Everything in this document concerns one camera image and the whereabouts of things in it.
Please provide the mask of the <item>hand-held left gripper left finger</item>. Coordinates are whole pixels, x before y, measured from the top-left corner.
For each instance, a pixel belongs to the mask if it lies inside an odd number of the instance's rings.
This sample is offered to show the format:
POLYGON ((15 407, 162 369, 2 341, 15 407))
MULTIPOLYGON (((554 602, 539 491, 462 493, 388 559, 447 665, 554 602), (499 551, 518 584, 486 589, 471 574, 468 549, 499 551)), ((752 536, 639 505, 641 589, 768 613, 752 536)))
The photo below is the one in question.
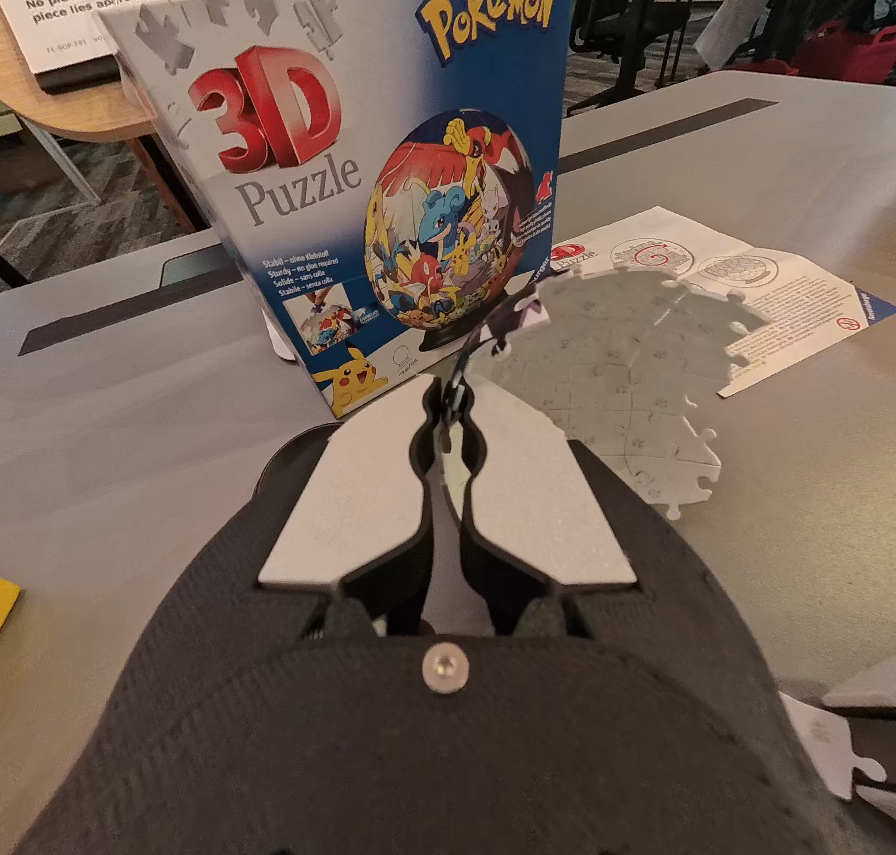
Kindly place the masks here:
POLYGON ((437 411, 437 378, 420 375, 334 431, 258 583, 334 592, 409 545, 429 516, 437 411))

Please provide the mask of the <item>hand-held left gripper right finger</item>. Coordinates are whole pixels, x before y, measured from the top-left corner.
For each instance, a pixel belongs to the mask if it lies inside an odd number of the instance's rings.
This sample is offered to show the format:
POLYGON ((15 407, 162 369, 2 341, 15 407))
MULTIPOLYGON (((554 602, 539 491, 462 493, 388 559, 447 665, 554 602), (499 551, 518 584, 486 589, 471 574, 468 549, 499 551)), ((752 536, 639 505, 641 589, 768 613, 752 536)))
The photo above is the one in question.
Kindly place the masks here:
POLYGON ((448 498, 475 590, 625 590, 636 574, 563 431, 489 379, 466 382, 448 498))

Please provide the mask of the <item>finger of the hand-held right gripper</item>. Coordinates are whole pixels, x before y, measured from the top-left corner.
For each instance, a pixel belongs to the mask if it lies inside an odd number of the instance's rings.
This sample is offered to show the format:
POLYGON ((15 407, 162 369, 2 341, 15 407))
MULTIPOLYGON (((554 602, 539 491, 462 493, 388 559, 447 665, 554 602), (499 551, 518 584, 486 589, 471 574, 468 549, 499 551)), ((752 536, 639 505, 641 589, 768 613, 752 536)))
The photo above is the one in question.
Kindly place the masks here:
POLYGON ((855 786, 855 795, 868 805, 876 808, 892 822, 896 818, 895 791, 893 789, 872 785, 855 786))
POLYGON ((860 670, 822 697, 828 710, 872 718, 895 718, 895 659, 860 670))

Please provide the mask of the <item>white-backed puzzle piece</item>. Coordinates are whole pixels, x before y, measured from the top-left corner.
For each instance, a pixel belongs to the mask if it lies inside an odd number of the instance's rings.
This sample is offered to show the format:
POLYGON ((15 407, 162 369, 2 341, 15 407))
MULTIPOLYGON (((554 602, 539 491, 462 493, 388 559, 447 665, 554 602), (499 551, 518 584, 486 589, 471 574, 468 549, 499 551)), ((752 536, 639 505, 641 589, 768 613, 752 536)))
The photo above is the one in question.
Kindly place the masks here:
POLYGON ((854 752, 846 718, 804 704, 784 693, 778 693, 778 696, 803 748, 830 793, 844 801, 851 801, 855 770, 864 774, 870 782, 887 781, 887 772, 879 761, 854 752))

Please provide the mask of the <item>partly built puzzle ball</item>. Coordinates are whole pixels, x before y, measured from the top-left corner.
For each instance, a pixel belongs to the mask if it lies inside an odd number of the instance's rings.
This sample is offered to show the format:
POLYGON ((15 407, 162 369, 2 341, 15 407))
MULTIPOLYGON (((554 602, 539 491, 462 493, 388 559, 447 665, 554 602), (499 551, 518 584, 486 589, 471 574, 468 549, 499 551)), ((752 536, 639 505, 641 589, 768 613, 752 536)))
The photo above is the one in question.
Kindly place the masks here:
POLYGON ((494 308, 459 352, 442 397, 447 425, 487 379, 544 413, 643 501, 678 520, 721 476, 716 433, 690 419, 748 359, 736 351, 770 318, 661 270, 567 271, 494 308))

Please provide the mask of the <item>black round ball stand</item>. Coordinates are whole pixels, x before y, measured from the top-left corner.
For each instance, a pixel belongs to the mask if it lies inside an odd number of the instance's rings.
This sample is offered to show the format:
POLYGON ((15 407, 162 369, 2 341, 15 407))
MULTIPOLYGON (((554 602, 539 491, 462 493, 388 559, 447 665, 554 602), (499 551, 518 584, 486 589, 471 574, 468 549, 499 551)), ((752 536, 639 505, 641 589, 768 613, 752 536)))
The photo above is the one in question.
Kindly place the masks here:
POLYGON ((300 469, 313 470, 331 436, 340 425, 338 422, 321 424, 290 438, 267 462, 252 495, 254 497, 262 495, 280 476, 292 471, 296 466, 300 469))

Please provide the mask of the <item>3D puzzle cardboard box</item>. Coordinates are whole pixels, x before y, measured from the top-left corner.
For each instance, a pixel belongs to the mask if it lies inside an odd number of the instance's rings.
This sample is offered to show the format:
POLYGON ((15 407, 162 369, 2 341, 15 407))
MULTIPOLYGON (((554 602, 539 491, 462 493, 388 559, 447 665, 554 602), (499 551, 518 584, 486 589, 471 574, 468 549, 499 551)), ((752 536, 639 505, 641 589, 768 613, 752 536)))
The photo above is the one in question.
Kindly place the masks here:
POLYGON ((141 0, 97 25, 340 419, 545 272, 573 0, 141 0))

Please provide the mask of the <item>white instruction leaflet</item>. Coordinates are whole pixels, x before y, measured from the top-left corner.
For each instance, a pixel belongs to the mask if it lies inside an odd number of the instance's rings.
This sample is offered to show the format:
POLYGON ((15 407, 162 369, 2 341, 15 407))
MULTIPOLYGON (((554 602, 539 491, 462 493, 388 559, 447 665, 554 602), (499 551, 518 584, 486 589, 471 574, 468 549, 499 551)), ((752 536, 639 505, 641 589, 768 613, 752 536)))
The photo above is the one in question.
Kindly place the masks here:
POLYGON ((768 323, 731 347, 748 364, 734 368, 722 398, 894 316, 889 302, 803 256, 749 245, 662 207, 559 240, 550 266, 555 273, 659 268, 713 294, 742 297, 768 323))

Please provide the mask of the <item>round wooden side table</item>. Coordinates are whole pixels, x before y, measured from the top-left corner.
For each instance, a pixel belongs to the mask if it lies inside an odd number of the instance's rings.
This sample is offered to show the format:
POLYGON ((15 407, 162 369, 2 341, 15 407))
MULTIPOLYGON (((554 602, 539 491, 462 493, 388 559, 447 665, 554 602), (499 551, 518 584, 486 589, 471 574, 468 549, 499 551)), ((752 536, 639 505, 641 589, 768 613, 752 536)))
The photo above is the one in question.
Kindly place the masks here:
POLYGON ((132 104, 119 82, 60 95, 43 92, 4 14, 1 15, 1 98, 22 119, 57 136, 88 143, 126 144, 187 233, 209 227, 151 117, 132 104))

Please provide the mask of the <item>black chair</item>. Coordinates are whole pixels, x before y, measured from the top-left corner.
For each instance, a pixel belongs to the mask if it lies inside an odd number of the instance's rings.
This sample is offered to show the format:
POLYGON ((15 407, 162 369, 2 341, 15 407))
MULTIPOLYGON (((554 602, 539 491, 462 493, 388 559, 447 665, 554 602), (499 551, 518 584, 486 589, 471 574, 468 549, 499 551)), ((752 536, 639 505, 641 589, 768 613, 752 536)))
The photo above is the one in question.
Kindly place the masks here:
POLYGON ((574 0, 569 35, 573 54, 608 57, 618 67, 614 85, 573 104, 567 117, 602 108, 641 92, 636 76, 645 66, 647 47, 661 37, 682 30, 690 10, 681 2, 657 0, 574 0))

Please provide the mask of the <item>hanging white paper sheet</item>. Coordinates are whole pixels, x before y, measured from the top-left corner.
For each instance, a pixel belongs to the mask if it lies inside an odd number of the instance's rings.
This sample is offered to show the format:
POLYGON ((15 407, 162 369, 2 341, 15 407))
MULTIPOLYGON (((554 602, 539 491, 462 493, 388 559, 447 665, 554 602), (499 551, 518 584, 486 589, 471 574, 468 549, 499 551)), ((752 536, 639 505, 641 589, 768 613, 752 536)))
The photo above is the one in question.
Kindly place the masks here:
POLYGON ((769 0, 724 0, 697 37, 694 48, 703 65, 717 72, 747 40, 769 0))

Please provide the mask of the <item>red bag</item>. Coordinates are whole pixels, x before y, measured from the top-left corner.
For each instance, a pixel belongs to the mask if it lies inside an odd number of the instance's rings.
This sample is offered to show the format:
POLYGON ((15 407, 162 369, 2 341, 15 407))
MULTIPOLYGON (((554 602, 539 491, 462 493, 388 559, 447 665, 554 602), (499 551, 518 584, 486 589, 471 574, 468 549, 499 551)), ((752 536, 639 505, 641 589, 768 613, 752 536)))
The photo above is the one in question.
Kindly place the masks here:
POLYGON ((894 25, 866 33, 847 30, 845 21, 823 23, 791 61, 801 77, 856 84, 885 84, 894 64, 894 25))

